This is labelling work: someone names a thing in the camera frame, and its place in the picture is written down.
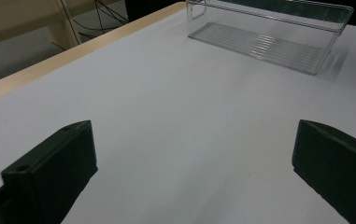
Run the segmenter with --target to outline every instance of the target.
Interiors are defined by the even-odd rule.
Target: transparent plastic bin
[[[353,8],[294,0],[186,0],[189,37],[315,75]]]

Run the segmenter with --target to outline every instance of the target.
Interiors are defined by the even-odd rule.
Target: black plastic block
[[[300,120],[294,171],[349,223],[356,224],[356,138]]]

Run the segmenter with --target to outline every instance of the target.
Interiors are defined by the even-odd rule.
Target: cable
[[[108,12],[110,12],[111,14],[114,15],[117,14],[120,18],[123,19],[123,21],[125,22],[129,22],[127,19],[125,19],[122,15],[120,15],[118,12],[116,12],[115,10],[111,9],[110,7],[106,6],[105,3],[102,2],[102,0],[94,0],[94,1],[97,1],[99,4],[101,4],[103,7],[105,7],[107,9]]]
[[[113,14],[109,14],[109,13],[105,12],[102,8],[99,8],[99,10],[101,10],[101,12],[105,13],[106,15],[108,15],[111,18],[113,18],[114,20],[118,21],[122,25],[125,25],[127,23],[125,21],[120,21],[116,16],[114,16]]]
[[[102,31],[102,29],[89,28],[89,27],[87,27],[87,26],[84,26],[84,25],[80,24],[78,21],[75,21],[75,20],[73,20],[73,22],[75,22],[77,25],[79,25],[79,26],[81,26],[82,28],[87,29],[87,30]],[[108,27],[108,28],[104,28],[104,30],[114,30],[114,29],[119,28],[119,27],[120,27],[120,26]]]
[[[98,37],[97,35],[87,35],[87,34],[83,34],[83,33],[80,33],[80,32],[78,32],[78,34],[82,35],[84,37],[87,37],[89,39],[94,39],[94,38]]]
[[[98,13],[98,19],[99,19],[99,24],[101,25],[101,28],[102,28],[102,33],[105,33],[105,30],[104,30],[103,25],[102,25],[101,16],[99,15],[98,4],[96,4],[96,0],[93,0],[93,1],[95,3],[96,12]]]

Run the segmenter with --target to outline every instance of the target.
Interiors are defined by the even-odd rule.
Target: table
[[[90,119],[99,171],[64,223],[347,223],[291,158],[299,119],[356,137],[356,27],[313,77],[187,38],[183,8],[2,80],[0,171]]]

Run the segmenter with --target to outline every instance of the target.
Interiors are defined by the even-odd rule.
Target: wooden table edge
[[[169,7],[165,7],[159,11],[156,11],[152,14],[149,14],[146,17],[143,17],[137,21],[132,21],[114,31],[111,31],[105,35],[96,37],[93,40],[90,40],[84,44],[81,44],[77,47],[64,51],[60,54],[57,54],[47,60],[32,65],[28,68],[21,70],[15,74],[12,74],[8,77],[0,79],[0,97],[6,95],[16,89],[33,82],[46,74],[68,64],[76,59],[87,55],[91,52],[94,52],[97,49],[100,49],[110,43],[113,43],[125,36],[128,36],[138,30],[141,30],[153,23],[160,21],[172,14],[181,11],[186,7],[185,2],[178,2]]]

